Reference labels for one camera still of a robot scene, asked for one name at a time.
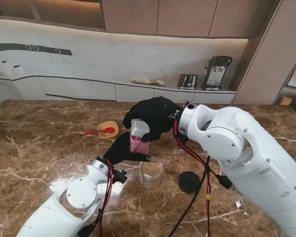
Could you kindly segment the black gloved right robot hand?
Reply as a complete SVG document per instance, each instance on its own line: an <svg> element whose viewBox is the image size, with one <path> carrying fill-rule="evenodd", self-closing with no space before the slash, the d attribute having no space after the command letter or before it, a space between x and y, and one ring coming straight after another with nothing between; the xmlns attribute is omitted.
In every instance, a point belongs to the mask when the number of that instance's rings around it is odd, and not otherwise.
<svg viewBox="0 0 296 237"><path fill-rule="evenodd" d="M149 133L143 136L145 142L158 140L162 133L172 129L174 121L168 116L181 107L163 96L143 100L135 104L123 119L123 125L129 129L131 120L141 119L149 126Z"/></svg>

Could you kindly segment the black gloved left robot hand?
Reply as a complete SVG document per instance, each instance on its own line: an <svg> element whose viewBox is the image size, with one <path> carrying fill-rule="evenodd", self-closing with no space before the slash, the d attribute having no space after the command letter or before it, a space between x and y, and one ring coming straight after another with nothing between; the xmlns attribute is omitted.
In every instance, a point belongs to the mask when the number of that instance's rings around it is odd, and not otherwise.
<svg viewBox="0 0 296 237"><path fill-rule="evenodd" d="M104 154L104 159L109 160L112 165L116 165L125 160L151 161L149 155L130 152L130 132L125 132L116 138L111 147Z"/></svg>

